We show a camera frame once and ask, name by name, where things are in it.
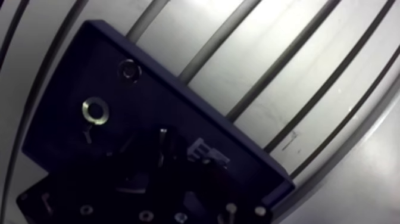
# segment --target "screw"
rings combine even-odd
[[[92,214],[93,211],[94,211],[93,207],[88,204],[85,204],[84,206],[82,206],[80,208],[80,214],[82,216],[88,216],[88,215]]]
[[[257,207],[254,209],[254,212],[255,212],[255,214],[256,214],[257,216],[263,217],[263,216],[265,216],[265,214],[267,213],[267,210],[266,210],[263,206],[257,206]]]
[[[184,224],[187,221],[188,216],[182,212],[178,212],[175,214],[174,218],[178,223]]]
[[[139,213],[139,220],[142,222],[151,222],[154,219],[154,214],[151,211],[144,210]]]

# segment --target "metal pin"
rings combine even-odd
[[[263,216],[265,216],[265,214],[267,213],[267,210],[266,210],[263,206],[257,206],[257,207],[254,209],[254,213],[255,213],[257,216],[263,217]]]
[[[224,218],[222,217],[222,214],[219,214],[217,216],[217,221],[218,221],[218,224],[224,224]]]
[[[233,203],[229,203],[229,204],[226,205],[225,209],[229,213],[228,224],[234,224],[234,222],[235,222],[235,214],[236,214],[236,212],[238,210],[238,207]]]
[[[91,128],[92,128],[92,125],[88,125],[87,128],[83,131],[83,134],[84,134],[84,136],[85,136],[85,138],[86,138],[86,142],[87,142],[88,144],[91,144],[91,143],[92,143],[92,137],[90,137],[90,130],[91,130]]]
[[[47,212],[52,215],[53,214],[53,209],[51,209],[48,200],[49,200],[50,194],[49,193],[44,193],[42,194],[42,201],[45,204]]]

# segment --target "metal slot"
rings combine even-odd
[[[218,30],[210,37],[200,51],[192,58],[189,64],[179,75],[179,79],[188,84],[213,56],[226,39],[236,30],[244,19],[253,11],[261,0],[244,0],[235,11],[226,19]]]
[[[351,49],[345,59],[343,59],[336,70],[330,75],[330,77],[325,81],[320,89],[311,97],[311,99],[301,108],[301,110],[295,115],[295,117],[292,118],[292,120],[274,137],[274,139],[272,139],[272,141],[264,147],[264,151],[271,153],[275,149],[275,147],[300,123],[300,121],[308,114],[308,112],[313,109],[313,107],[319,102],[319,100],[322,99],[324,94],[330,89],[335,81],[337,81],[341,74],[350,65],[352,60],[361,51],[365,43],[367,43],[367,41],[377,29],[379,24],[382,22],[386,14],[389,12],[394,2],[394,0],[388,0],[385,3],[378,15],[375,17],[374,21],[370,24],[368,29],[354,45],[354,47]]]
[[[324,149],[329,143],[338,135],[338,133],[346,126],[346,124],[353,118],[354,114],[363,106],[366,100],[370,97],[370,95],[374,92],[376,87],[379,85],[380,81],[385,77],[388,73],[389,69],[392,67],[393,63],[396,61],[397,57],[400,54],[400,45],[397,47],[397,50],[393,53],[393,56],[384,66],[383,70],[376,77],[371,86],[367,89],[364,95],[360,98],[360,100],[356,103],[354,108],[346,115],[346,117],[339,123],[339,125],[333,130],[333,132],[318,146],[316,150],[312,152],[312,154],[297,167],[293,173],[290,174],[292,179],[296,178]]]
[[[0,71],[3,68],[3,63],[5,60],[5,56],[7,55],[8,48],[10,47],[11,40],[13,39],[14,33],[17,30],[18,24],[22,18],[22,15],[25,12],[26,7],[28,6],[29,0],[21,0],[18,5],[17,10],[15,11],[14,17],[11,20],[10,26],[5,34],[3,44],[0,49]]]
[[[169,0],[153,0],[129,30],[127,38],[136,43],[168,2]]]
[[[309,40],[313,33],[320,27],[330,13],[336,8],[340,0],[328,1],[322,9],[305,26],[301,33],[285,49],[272,66],[257,80],[252,88],[240,99],[240,101],[227,114],[228,120],[235,122],[238,117],[250,106],[250,104],[261,94],[261,92],[274,80],[285,65],[296,55],[296,53]]]
[[[88,0],[75,1],[74,5],[71,7],[68,14],[66,15],[64,21],[62,21],[60,28],[57,30],[57,33],[55,34],[55,37],[51,42],[49,49],[47,50],[45,58],[43,59],[42,64],[40,65],[35,80],[33,81],[32,87],[28,95],[28,99],[25,102],[24,110],[22,113],[20,124],[18,125],[17,133],[15,134],[10,160],[8,162],[7,172],[4,180],[3,195],[1,200],[0,224],[3,224],[5,220],[7,199],[8,199],[8,194],[10,192],[10,186],[13,178],[15,164],[17,162],[18,151],[22,147],[24,132],[28,128],[29,117],[33,112],[35,101],[38,98],[40,89],[43,86],[43,83],[46,79],[46,75],[49,71],[52,62],[54,61],[54,58],[59,48],[61,47],[61,44],[64,42],[65,37],[67,36],[72,25],[75,23],[76,19],[86,6],[87,2]]]

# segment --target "gray metal surface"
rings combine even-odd
[[[298,201],[288,202],[292,208],[285,214],[278,206],[275,223],[400,223],[399,88],[400,77],[341,149],[299,189],[303,194]]]

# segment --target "black component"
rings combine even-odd
[[[188,161],[187,148],[171,127],[136,132],[117,154],[50,174],[17,204],[30,224],[270,222],[270,210],[255,212],[256,191],[212,159]]]

